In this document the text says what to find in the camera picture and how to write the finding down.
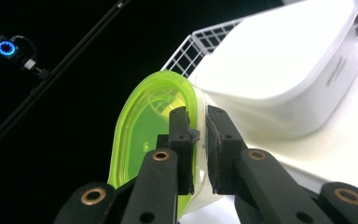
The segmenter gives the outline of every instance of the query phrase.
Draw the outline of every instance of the white plastic box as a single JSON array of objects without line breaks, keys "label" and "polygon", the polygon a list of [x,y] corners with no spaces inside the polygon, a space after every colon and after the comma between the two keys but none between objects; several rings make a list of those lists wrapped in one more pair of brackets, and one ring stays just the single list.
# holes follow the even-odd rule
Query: white plastic box
[{"label": "white plastic box", "polygon": [[308,0],[245,18],[189,80],[249,135],[321,128],[358,72],[358,1]]}]

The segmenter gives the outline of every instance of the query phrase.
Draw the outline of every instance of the blue led light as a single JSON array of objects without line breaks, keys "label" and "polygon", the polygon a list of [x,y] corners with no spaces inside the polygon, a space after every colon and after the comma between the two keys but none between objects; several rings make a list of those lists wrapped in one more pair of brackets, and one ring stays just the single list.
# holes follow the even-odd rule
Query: blue led light
[{"label": "blue led light", "polygon": [[16,46],[10,41],[2,41],[0,43],[0,54],[10,56],[16,51]]}]

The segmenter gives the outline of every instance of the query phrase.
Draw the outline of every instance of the black background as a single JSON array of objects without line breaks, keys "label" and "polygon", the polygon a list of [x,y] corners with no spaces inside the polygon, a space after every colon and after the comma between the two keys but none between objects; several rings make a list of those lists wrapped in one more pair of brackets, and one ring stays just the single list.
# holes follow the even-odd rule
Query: black background
[{"label": "black background", "polygon": [[[0,35],[24,35],[52,70],[116,2],[0,0]],[[0,223],[51,223],[72,192],[106,181],[119,112],[193,31],[279,1],[131,0],[0,142]],[[0,58],[0,124],[40,81]]]}]

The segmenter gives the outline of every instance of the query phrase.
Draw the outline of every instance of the wire grid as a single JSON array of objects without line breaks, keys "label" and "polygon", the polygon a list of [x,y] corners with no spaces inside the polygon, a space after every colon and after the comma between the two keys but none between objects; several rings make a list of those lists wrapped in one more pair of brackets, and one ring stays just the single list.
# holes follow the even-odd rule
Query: wire grid
[{"label": "wire grid", "polygon": [[170,70],[189,77],[202,58],[213,53],[228,33],[242,20],[243,18],[227,21],[188,35],[161,70]]}]

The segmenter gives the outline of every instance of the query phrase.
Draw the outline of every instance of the translucent green plastic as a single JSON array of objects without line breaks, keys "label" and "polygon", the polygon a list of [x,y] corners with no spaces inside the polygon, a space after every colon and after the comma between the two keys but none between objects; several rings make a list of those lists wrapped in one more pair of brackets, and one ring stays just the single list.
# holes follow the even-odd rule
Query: translucent green plastic
[{"label": "translucent green plastic", "polygon": [[[156,148],[157,136],[169,132],[169,113],[180,106],[188,111],[190,127],[197,129],[196,93],[174,72],[152,74],[135,88],[117,120],[108,184],[117,189],[138,175],[145,154]],[[179,196],[178,217],[190,197]]]}]

